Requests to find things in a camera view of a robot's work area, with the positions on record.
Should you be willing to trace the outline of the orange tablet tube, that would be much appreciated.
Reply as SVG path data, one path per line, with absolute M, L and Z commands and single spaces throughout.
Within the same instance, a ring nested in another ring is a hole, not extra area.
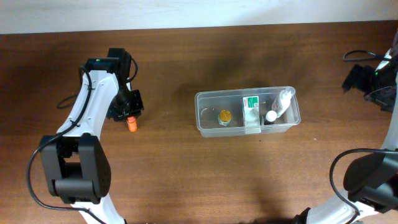
M 127 126 L 130 132 L 137 131 L 137 121 L 135 116 L 130 116 L 127 118 Z

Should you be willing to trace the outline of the gold lid small jar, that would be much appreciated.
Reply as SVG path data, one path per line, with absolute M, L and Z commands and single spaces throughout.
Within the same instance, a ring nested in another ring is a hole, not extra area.
M 218 115 L 218 122 L 222 126 L 227 126 L 231 122 L 233 116 L 229 110 L 222 110 Z

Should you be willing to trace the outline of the dark brown syrup bottle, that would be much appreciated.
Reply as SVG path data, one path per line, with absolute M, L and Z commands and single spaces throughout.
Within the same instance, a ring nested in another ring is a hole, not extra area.
M 276 119 L 277 113 L 273 110 L 270 110 L 263 116 L 263 125 L 272 125 Z

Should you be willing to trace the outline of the white green medicine box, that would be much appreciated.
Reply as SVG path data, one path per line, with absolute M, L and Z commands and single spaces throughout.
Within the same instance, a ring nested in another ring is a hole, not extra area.
M 245 134 L 261 132 L 258 96 L 243 97 L 243 121 Z

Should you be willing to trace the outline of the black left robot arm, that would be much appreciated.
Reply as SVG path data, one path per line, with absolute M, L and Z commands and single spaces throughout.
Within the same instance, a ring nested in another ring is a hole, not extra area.
M 144 109 L 139 90 L 131 88 L 138 69 L 123 48 L 110 48 L 104 58 L 90 58 L 78 70 L 81 89 L 67 120 L 53 136 L 43 136 L 33 155 L 41 157 L 47 187 L 62 207 L 40 201 L 32 188 L 30 171 L 27 186 L 42 207 L 78 211 L 87 223 L 125 223 L 111 200 L 111 167 L 100 144 L 106 119 L 132 123 Z

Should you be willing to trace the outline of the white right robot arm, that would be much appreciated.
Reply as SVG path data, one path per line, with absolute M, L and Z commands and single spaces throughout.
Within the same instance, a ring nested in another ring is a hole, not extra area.
M 397 210 L 397 41 L 393 40 L 384 55 L 367 52 L 367 60 L 377 60 L 379 65 L 355 65 L 342 89 L 360 90 L 365 100 L 392 113 L 387 136 L 380 149 L 357 148 L 339 154 L 329 171 L 334 196 L 322 205 L 306 208 L 293 223 L 360 223 L 364 217 Z M 337 162 L 359 152 L 364 156 L 348 166 L 343 190 L 338 190 L 333 179 Z

